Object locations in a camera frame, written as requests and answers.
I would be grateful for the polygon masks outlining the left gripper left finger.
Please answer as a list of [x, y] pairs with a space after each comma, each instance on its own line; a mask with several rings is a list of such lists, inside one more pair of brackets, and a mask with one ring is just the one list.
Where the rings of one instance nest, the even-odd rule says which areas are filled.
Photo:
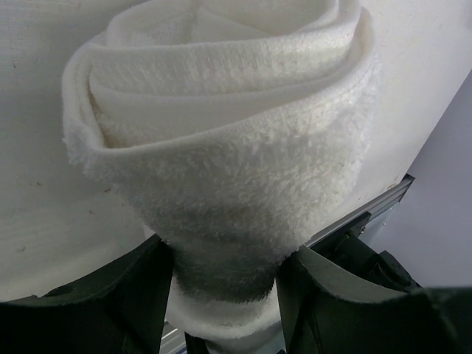
[[43, 296], [1, 303], [2, 353], [158, 353], [173, 258], [157, 237]]

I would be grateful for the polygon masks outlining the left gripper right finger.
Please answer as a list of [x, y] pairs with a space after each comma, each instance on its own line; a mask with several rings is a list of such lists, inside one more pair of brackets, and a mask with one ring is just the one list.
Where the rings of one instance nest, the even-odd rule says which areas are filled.
[[281, 265], [288, 353], [470, 353], [471, 289], [395, 291], [303, 246]]

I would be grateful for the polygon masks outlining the white towel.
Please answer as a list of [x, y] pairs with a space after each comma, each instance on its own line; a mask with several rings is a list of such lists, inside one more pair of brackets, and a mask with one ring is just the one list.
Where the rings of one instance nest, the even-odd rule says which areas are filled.
[[276, 272], [354, 188], [379, 69], [357, 1], [148, 1], [73, 54], [70, 159], [170, 246], [174, 327], [219, 353], [275, 335]]

